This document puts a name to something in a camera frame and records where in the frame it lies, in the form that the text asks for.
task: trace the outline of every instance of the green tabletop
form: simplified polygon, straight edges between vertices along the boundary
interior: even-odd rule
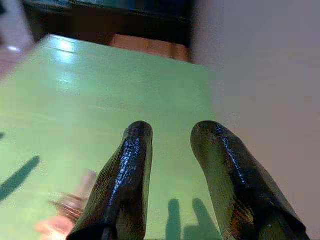
[[[56,214],[48,201],[74,191],[85,168],[99,172],[138,120],[153,127],[145,239],[222,239],[190,146],[193,126],[215,118],[209,84],[202,66],[46,37],[0,81],[2,188],[40,159],[10,194],[0,187],[0,240],[40,239],[34,225]]]

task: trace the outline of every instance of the green table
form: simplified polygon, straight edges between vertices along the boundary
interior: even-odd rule
[[[99,172],[137,120],[154,135],[145,239],[222,239],[190,146],[193,126],[215,117],[209,89],[202,66],[46,37],[0,81],[0,184],[40,157],[0,201],[0,240],[40,239],[34,224],[56,214],[48,201],[72,192],[85,168]]]

